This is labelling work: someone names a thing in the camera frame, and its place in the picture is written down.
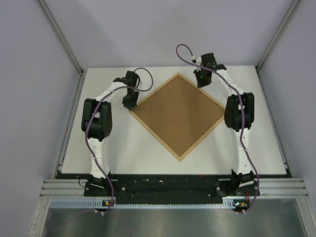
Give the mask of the light wooden picture frame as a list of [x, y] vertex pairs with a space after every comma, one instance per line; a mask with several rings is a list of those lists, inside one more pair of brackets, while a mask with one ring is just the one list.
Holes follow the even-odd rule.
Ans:
[[224, 110], [218, 100], [176, 73], [131, 114], [181, 162], [223, 121]]

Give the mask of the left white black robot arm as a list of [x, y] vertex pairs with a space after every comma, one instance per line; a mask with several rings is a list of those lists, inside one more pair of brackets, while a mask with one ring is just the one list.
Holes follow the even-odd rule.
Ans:
[[135, 71], [127, 71], [122, 78], [116, 78], [111, 86], [101, 95], [95, 98], [87, 98], [83, 103], [81, 129], [85, 134], [85, 142], [91, 153], [91, 178], [90, 183], [95, 185], [95, 190], [102, 196], [108, 195], [112, 190], [112, 184], [107, 181], [110, 173], [108, 166], [103, 168], [102, 147], [104, 139], [109, 137], [112, 128], [112, 105], [111, 100], [115, 92], [127, 89], [127, 94], [122, 99], [125, 108], [136, 108], [139, 91], [137, 87], [140, 77]]

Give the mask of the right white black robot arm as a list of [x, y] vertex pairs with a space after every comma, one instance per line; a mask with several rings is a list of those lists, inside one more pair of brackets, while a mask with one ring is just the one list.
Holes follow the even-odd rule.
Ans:
[[213, 53], [200, 57], [192, 55], [191, 61], [197, 65], [194, 74], [198, 88], [214, 84], [226, 99], [224, 122], [233, 138], [233, 167], [230, 180], [219, 181], [216, 192], [221, 197], [244, 195], [258, 175], [248, 151], [250, 129], [254, 122], [254, 94], [239, 88], [227, 68], [216, 62]]

